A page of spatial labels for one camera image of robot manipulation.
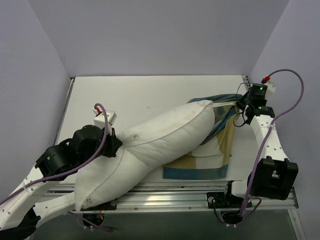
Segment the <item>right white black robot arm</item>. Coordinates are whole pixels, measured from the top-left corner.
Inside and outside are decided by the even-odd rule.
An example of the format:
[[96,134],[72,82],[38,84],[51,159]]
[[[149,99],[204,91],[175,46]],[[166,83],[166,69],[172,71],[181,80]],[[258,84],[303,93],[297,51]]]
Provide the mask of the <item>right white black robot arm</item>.
[[253,83],[237,102],[244,111],[245,124],[255,134],[259,150],[253,169],[246,180],[229,181],[222,193],[223,203],[234,206],[240,198],[262,197],[286,200],[289,196],[299,168],[285,154],[275,126],[275,113],[267,106],[265,84]]

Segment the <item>white pillow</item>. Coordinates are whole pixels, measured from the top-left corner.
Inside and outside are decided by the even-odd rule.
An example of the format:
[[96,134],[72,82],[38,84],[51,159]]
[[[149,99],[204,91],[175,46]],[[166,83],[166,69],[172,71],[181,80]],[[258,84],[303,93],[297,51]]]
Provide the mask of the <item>white pillow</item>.
[[215,123],[213,102],[201,100],[169,110],[117,134],[115,157],[99,156],[76,175],[75,210],[112,201],[154,169],[198,147]]

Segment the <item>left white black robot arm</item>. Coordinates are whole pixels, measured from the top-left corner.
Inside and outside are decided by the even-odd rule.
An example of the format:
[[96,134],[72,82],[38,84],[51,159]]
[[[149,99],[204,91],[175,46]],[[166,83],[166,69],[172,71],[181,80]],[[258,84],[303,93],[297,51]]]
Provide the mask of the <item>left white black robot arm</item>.
[[45,222],[75,210],[74,193],[40,202],[44,194],[99,156],[115,157],[122,142],[113,127],[86,125],[49,147],[13,193],[0,202],[0,238],[25,240]]

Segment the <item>blue beige white pillowcase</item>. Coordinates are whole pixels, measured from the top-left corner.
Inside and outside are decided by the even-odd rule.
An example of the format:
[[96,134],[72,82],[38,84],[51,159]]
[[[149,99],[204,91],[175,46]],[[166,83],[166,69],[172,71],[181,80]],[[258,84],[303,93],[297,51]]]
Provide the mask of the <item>blue beige white pillowcase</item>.
[[234,140],[234,120],[240,113],[237,102],[242,96],[239,93],[219,94],[192,98],[188,101],[212,101],[214,126],[197,148],[162,167],[164,179],[203,181],[226,177]]

